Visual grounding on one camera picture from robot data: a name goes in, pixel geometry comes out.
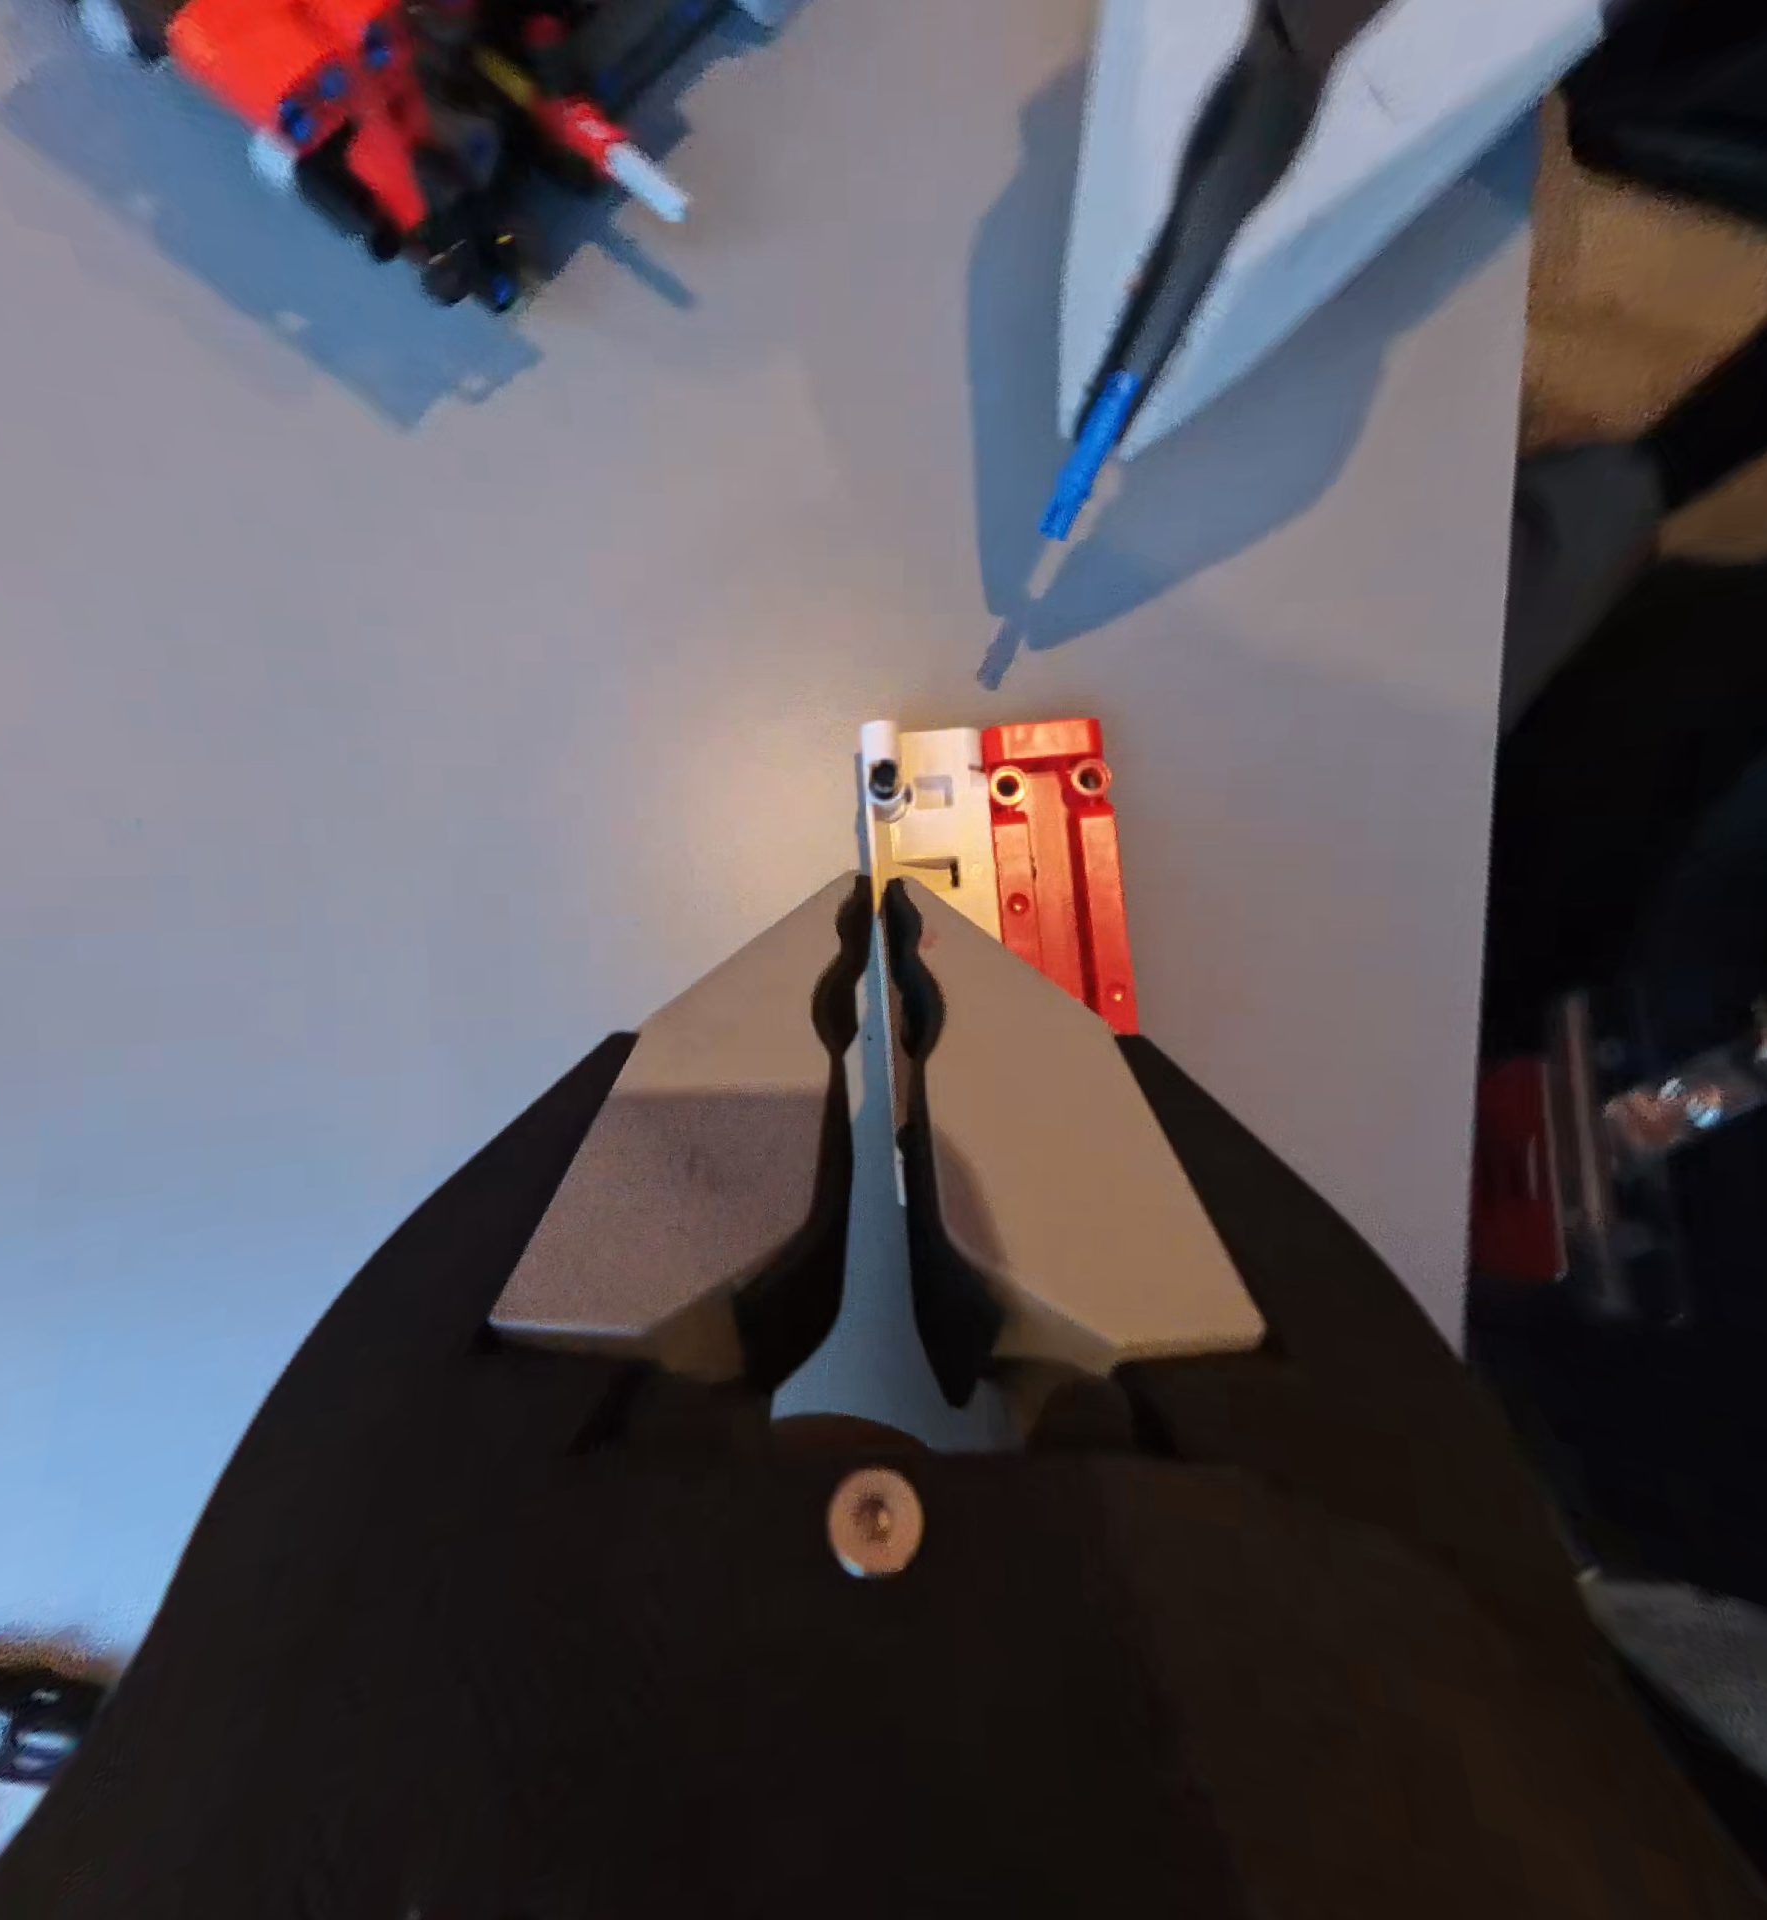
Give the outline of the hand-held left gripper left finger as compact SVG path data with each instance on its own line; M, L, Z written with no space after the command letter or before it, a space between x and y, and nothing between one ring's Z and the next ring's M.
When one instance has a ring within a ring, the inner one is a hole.
M842 873L637 1028L490 1308L497 1340L763 1395L826 1340L869 950L869 877Z

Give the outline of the metal chair part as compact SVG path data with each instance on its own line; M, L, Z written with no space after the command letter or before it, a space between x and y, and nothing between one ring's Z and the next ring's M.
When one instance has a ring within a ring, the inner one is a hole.
M1767 1111L1767 997L1735 1038L1605 1096L1602 1135L1620 1171L1640 1171Z

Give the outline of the grey desk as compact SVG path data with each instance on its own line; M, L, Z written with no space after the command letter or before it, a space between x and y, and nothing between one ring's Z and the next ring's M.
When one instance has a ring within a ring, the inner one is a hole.
M854 727L1089 710L1143 1019L1461 1308L1517 125L1028 588L1086 4L807 4L520 332L0 11L0 1632L123 1650L353 1259L854 860Z

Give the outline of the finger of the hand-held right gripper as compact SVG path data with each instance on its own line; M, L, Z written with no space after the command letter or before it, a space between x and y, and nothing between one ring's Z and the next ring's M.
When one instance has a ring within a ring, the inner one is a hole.
M1061 271L1061 430L1146 443L1239 230L1281 184L1279 4L1093 4Z
M1279 353L1605 30L1593 0L1279 4L1279 19L1281 184L1239 230L1146 443Z

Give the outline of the red and white panel assembly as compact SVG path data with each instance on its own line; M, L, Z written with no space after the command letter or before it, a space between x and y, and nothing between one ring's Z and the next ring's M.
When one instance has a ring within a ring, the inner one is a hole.
M926 881L967 922L1138 1028L1114 764L1093 719L858 731L874 902Z

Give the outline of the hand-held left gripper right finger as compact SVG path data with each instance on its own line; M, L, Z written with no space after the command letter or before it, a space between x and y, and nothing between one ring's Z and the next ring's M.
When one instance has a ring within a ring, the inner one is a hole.
M946 1401L1000 1364L1244 1356L1262 1314L1107 1019L914 877L877 898L906 1290Z

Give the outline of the black printed panel piece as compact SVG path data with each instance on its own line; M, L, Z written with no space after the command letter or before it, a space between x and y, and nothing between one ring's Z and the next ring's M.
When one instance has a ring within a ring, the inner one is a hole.
M0 1782L49 1787L131 1656L82 1632L0 1624Z

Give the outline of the partly built toy car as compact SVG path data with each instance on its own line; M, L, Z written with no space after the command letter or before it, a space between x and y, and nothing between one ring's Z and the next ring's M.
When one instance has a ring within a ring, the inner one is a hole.
M245 125L263 184L439 308L510 311L534 180L619 191L678 226L688 191L630 104L724 4L702 0L82 0L113 58L168 66Z

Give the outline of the blue axle pin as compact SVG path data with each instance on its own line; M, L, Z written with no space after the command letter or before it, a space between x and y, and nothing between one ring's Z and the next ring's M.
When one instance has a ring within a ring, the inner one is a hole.
M1107 467L1115 440L1125 435L1143 381L1131 368L1114 368L1097 396L1086 410L1086 423L1076 426L1076 440L1056 475L1056 491L1042 513L1042 540L1069 540L1097 470Z

